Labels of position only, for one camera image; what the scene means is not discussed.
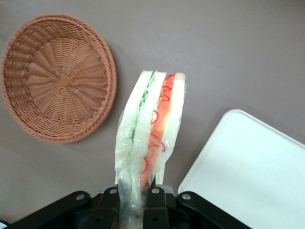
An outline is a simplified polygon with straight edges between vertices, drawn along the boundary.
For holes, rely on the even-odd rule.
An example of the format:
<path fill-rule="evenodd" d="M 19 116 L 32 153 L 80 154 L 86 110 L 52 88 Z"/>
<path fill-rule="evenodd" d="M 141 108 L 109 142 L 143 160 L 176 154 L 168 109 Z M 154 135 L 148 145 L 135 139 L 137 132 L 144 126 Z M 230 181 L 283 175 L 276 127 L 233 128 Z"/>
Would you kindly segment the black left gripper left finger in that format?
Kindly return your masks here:
<path fill-rule="evenodd" d="M 95 205 L 88 219 L 89 229 L 118 229 L 120 197 L 117 187 L 110 187 L 93 198 Z"/>

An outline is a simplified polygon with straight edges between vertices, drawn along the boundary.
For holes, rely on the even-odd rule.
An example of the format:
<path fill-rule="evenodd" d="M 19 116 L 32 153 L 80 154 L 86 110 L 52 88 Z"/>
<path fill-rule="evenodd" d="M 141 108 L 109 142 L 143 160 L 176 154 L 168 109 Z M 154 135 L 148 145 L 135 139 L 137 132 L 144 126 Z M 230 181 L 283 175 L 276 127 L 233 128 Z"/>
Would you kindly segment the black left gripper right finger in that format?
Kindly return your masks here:
<path fill-rule="evenodd" d="M 173 195 L 171 187 L 150 187 L 146 192 L 143 213 L 144 229 L 170 229 L 167 194 Z"/>

